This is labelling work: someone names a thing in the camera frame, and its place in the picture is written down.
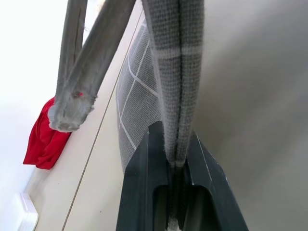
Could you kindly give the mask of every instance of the gray fabric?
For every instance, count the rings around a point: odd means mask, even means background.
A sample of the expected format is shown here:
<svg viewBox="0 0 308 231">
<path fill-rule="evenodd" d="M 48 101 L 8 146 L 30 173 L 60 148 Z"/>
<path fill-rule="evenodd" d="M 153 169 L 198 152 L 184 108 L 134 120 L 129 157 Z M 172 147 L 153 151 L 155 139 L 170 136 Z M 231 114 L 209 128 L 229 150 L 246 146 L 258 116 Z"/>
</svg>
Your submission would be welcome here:
<svg viewBox="0 0 308 231">
<path fill-rule="evenodd" d="M 167 160 L 176 167 L 168 224 L 176 230 L 181 202 L 176 171 L 184 165 L 191 136 L 201 71 L 204 3 L 144 0 L 143 7 L 149 33 L 141 27 L 116 92 L 122 167 L 146 128 L 162 119 Z"/>
<path fill-rule="evenodd" d="M 251 231 L 308 227 L 307 9 L 302 0 L 206 1 L 195 129 Z"/>
<path fill-rule="evenodd" d="M 61 94 L 69 72 L 82 49 L 87 0 L 69 0 L 63 28 L 56 96 Z"/>
<path fill-rule="evenodd" d="M 116 100 L 119 146 L 124 171 L 147 127 L 161 121 L 145 21 L 124 61 L 116 88 Z"/>
<path fill-rule="evenodd" d="M 201 70 L 202 0 L 143 0 L 150 32 L 154 75 L 172 167 L 187 154 Z"/>
</svg>

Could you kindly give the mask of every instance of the gray fabric strap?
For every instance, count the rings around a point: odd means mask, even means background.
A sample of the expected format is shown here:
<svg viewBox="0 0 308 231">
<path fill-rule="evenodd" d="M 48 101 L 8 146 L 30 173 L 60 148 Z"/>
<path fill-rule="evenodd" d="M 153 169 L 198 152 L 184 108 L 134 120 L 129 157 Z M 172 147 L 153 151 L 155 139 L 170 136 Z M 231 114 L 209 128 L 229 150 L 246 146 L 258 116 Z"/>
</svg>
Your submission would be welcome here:
<svg viewBox="0 0 308 231">
<path fill-rule="evenodd" d="M 200 80 L 204 2 L 142 2 L 150 32 L 167 159 L 172 167 L 182 167 Z"/>
<path fill-rule="evenodd" d="M 62 92 L 69 72 L 82 49 L 87 0 L 69 0 L 62 35 L 56 96 Z"/>
<path fill-rule="evenodd" d="M 134 4 L 135 0 L 105 1 L 74 66 L 65 77 L 67 80 L 58 81 L 55 105 L 48 111 L 52 129 L 75 131 L 93 110 L 98 90 L 118 48 Z"/>
</svg>

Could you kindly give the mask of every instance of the red cloth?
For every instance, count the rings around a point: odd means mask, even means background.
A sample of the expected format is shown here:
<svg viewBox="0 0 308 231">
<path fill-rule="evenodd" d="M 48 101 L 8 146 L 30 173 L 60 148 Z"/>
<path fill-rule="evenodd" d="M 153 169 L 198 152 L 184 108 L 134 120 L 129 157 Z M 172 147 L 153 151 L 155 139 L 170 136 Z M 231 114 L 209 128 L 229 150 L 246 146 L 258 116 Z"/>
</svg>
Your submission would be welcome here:
<svg viewBox="0 0 308 231">
<path fill-rule="evenodd" d="M 41 169 L 51 169 L 57 162 L 70 132 L 59 132 L 49 127 L 48 110 L 54 104 L 54 98 L 43 107 L 29 137 L 24 165 L 35 165 Z"/>
</svg>

